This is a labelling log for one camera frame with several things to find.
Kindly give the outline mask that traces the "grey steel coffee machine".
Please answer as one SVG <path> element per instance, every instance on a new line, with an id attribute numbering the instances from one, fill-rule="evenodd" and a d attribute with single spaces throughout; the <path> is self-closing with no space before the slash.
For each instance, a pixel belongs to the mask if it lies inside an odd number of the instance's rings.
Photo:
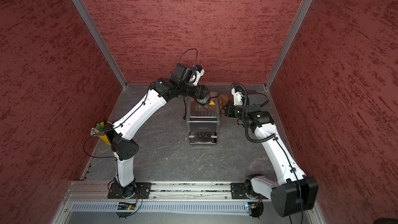
<path id="1" fill-rule="evenodd" d="M 190 145 L 216 145 L 220 129 L 221 111 L 218 93 L 212 91 L 206 105 L 191 97 L 185 97 L 188 141 Z"/>

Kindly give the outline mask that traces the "brown microfibre cloth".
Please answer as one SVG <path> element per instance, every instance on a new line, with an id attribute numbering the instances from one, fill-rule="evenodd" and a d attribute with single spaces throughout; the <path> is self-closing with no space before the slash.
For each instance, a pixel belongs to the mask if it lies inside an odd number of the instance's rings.
<path id="1" fill-rule="evenodd" d="M 218 96 L 219 108 L 222 115 L 225 115 L 224 107 L 233 103 L 233 96 L 231 94 L 223 94 Z"/>

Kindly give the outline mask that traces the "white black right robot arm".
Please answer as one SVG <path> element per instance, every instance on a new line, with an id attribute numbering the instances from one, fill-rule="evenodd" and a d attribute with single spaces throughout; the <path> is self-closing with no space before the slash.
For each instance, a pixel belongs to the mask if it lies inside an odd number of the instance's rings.
<path id="1" fill-rule="evenodd" d="M 263 146 L 277 177 L 272 180 L 260 174 L 247 176 L 243 192 L 246 197 L 257 200 L 249 209 L 253 211 L 258 208 L 263 199 L 271 200 L 281 217 L 313 209 L 319 185 L 297 165 L 282 141 L 271 114 L 261 109 L 257 92 L 235 87 L 231 94 L 233 102 L 223 107 L 225 115 L 237 119 L 238 124 L 244 127 L 249 142 Z"/>

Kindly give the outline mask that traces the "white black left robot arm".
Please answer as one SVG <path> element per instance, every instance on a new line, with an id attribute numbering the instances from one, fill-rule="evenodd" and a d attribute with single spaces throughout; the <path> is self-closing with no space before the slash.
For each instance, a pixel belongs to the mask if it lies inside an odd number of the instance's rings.
<path id="1" fill-rule="evenodd" d="M 173 83 L 160 78 L 153 82 L 142 100 L 113 125 L 104 125 L 104 133 L 110 141 L 116 159 L 114 186 L 125 198 L 137 195 L 134 176 L 134 157 L 139 145 L 133 140 L 140 127 L 161 107 L 178 96 L 189 96 L 201 103 L 210 98 L 210 91 L 204 85 L 188 81 Z"/>

